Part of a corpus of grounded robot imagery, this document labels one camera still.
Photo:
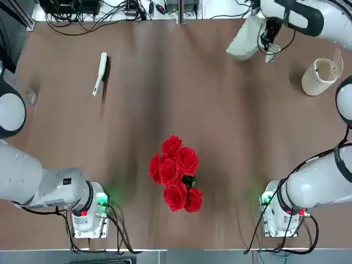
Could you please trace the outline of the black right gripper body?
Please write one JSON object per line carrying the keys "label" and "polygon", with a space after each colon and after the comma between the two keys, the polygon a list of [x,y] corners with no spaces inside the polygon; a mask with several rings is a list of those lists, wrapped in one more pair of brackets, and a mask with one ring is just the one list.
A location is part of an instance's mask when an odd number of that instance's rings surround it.
{"label": "black right gripper body", "polygon": [[262,44],[272,44],[282,27],[282,19],[271,17],[265,22],[265,28],[260,36]]}

